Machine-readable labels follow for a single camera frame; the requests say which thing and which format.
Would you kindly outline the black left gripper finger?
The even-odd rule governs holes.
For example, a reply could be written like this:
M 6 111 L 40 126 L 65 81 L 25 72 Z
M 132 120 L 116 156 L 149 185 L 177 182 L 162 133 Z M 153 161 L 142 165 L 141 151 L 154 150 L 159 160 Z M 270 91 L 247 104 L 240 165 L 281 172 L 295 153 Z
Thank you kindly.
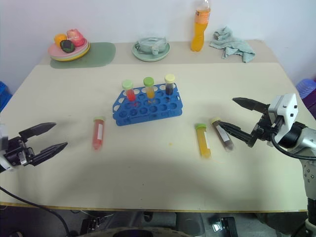
M 64 142 L 64 143 L 52 145 L 52 146 L 40 151 L 39 154 L 35 155 L 32 158 L 31 165 L 39 165 L 39 164 L 51 159 L 52 157 L 54 157 L 55 155 L 60 153 L 67 146 L 67 144 L 68 144 L 67 142 Z
M 19 135 L 20 135 L 21 139 L 23 140 L 23 142 L 27 142 L 29 138 L 31 138 L 33 136 L 39 136 L 43 133 L 46 133 L 51 128 L 53 128 L 55 125 L 56 125 L 55 122 L 40 123 L 38 125 L 27 128 L 23 131 L 20 131 Z

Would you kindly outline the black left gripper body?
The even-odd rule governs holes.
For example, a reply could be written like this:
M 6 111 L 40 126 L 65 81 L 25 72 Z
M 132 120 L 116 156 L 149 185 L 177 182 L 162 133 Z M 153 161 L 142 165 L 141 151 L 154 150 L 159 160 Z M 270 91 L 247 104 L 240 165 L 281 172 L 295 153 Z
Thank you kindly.
M 4 157 L 12 166 L 26 166 L 32 163 L 34 152 L 21 137 L 15 137 L 8 141 Z

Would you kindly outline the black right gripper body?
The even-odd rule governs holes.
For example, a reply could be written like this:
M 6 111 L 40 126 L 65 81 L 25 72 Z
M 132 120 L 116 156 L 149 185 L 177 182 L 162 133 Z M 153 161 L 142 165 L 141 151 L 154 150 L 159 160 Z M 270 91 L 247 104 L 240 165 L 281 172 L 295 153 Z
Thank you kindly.
M 261 141 L 271 141 L 271 136 L 276 136 L 281 126 L 284 123 L 283 116 L 277 115 L 272 120 L 270 119 L 268 106 L 263 110 L 263 114 L 260 120 L 256 123 L 255 127 L 251 132 L 250 146 L 253 147 L 257 140 Z

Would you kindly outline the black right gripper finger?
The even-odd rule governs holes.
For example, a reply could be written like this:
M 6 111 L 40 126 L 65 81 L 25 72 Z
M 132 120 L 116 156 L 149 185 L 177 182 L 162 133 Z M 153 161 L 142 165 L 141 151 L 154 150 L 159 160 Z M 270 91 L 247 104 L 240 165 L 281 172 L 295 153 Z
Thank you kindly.
M 228 122 L 219 122 L 219 125 L 231 136 L 242 140 L 247 146 L 253 147 L 255 140 L 251 134 L 242 131 L 240 127 Z
M 236 98 L 233 98 L 232 100 L 236 102 L 237 104 L 239 104 L 240 106 L 242 106 L 243 108 L 246 108 L 251 111 L 257 111 L 262 114 L 264 114 L 269 107 L 268 104 L 264 104 L 256 100 L 243 98 L 243 97 L 236 97 Z

